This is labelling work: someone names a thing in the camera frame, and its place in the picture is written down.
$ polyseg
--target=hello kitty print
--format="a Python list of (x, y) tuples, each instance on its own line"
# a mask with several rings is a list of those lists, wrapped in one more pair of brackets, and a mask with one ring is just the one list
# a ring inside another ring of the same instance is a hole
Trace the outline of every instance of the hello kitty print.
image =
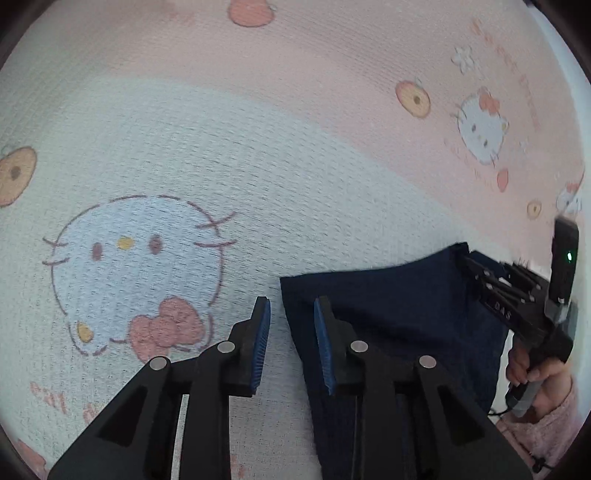
[(147, 362), (170, 349), (199, 353), (212, 341), (210, 307), (222, 285), (220, 225), (193, 202), (133, 195), (72, 219), (44, 265), (76, 349), (100, 355), (128, 343)]
[(468, 97), (459, 108), (457, 126), (467, 149), (483, 165), (494, 164), (509, 129), (499, 113), (501, 103), (486, 88)]

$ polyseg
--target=fabric texture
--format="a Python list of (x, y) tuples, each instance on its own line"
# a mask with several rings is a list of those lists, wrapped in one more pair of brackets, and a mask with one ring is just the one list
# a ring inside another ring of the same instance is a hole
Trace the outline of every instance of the fabric texture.
[[(327, 295), (335, 316), (360, 339), (393, 357), (440, 361), (483, 411), (495, 396), (508, 329), (469, 293), (456, 267), (466, 244), (383, 270), (331, 272), (282, 278), (281, 294), (291, 336), (303, 364), (316, 451), (325, 480), (350, 478), (355, 400), (330, 397), (324, 387), (314, 330), (313, 303)], [(502, 275), (502, 267), (473, 252)]]
[(7, 434), (49, 470), (149, 356), (265, 295), (235, 480), (320, 478), (280, 277), (459, 241), (547, 268), (583, 169), (521, 0), (60, 0), (0, 70), (0, 149)]
[[(551, 467), (556, 466), (573, 443), (583, 425), (577, 409), (578, 393), (573, 379), (568, 396), (538, 423), (523, 423), (511, 412), (497, 422), (496, 427), (530, 468), (535, 461), (532, 455), (544, 458)], [(542, 468), (534, 473), (534, 480), (541, 480), (549, 473), (549, 469)]]

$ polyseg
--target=navy blue cloth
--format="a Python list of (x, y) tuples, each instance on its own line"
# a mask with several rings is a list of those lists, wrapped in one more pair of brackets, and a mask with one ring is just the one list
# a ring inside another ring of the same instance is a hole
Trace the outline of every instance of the navy blue cloth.
[[(335, 316), (349, 322), (360, 339), (389, 355), (410, 361), (435, 357), (488, 413), (508, 330), (469, 293), (457, 254), (469, 254), (466, 243), (397, 267), (281, 279), (324, 480), (350, 478), (355, 400), (331, 398), (324, 387), (314, 330), (313, 303), (319, 296), (330, 299)], [(494, 260), (478, 252), (469, 255), (502, 276)]]

